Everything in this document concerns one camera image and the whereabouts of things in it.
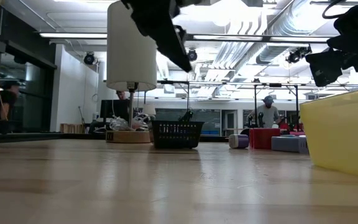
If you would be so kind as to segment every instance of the wooden table surface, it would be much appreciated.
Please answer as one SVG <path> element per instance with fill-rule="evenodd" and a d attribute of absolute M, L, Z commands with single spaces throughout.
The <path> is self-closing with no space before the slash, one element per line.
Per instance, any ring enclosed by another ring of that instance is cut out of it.
<path fill-rule="evenodd" d="M 0 223 L 358 223 L 358 177 L 308 156 L 51 140 L 0 144 Z"/>

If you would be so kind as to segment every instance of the black basket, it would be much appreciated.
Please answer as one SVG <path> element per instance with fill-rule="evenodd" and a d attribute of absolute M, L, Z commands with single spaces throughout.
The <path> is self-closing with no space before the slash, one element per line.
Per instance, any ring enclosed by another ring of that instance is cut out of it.
<path fill-rule="evenodd" d="M 154 147 L 195 148 L 204 122 L 152 121 Z"/>

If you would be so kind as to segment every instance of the baseball cap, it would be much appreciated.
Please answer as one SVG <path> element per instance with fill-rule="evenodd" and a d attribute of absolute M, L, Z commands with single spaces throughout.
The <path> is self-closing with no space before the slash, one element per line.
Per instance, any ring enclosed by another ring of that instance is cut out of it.
<path fill-rule="evenodd" d="M 15 80 L 4 81 L 4 83 L 2 84 L 2 89 L 7 90 L 10 89 L 12 86 L 21 86 L 21 84 Z"/>
<path fill-rule="evenodd" d="M 266 96 L 266 97 L 263 99 L 263 102 L 265 102 L 265 103 L 274 103 L 274 100 L 273 100 L 273 97 L 271 97 L 271 96 Z"/>

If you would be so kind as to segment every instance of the yellow plastic container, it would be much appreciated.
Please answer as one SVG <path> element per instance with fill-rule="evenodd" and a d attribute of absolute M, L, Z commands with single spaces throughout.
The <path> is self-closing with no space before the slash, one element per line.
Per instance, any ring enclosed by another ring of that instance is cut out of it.
<path fill-rule="evenodd" d="M 358 175 L 358 91 L 300 108 L 313 163 Z"/>

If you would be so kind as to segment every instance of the white lampshade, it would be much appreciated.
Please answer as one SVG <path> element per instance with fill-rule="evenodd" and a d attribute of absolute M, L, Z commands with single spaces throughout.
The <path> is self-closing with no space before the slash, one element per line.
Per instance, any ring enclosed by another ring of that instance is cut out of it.
<path fill-rule="evenodd" d="M 128 82 L 137 82 L 137 91 L 153 90 L 157 87 L 157 46 L 140 34 L 131 13 L 122 2 L 109 6 L 106 84 L 127 91 Z"/>
<path fill-rule="evenodd" d="M 155 106 L 151 104 L 145 104 L 143 106 L 143 114 L 156 115 L 157 113 L 155 112 Z"/>

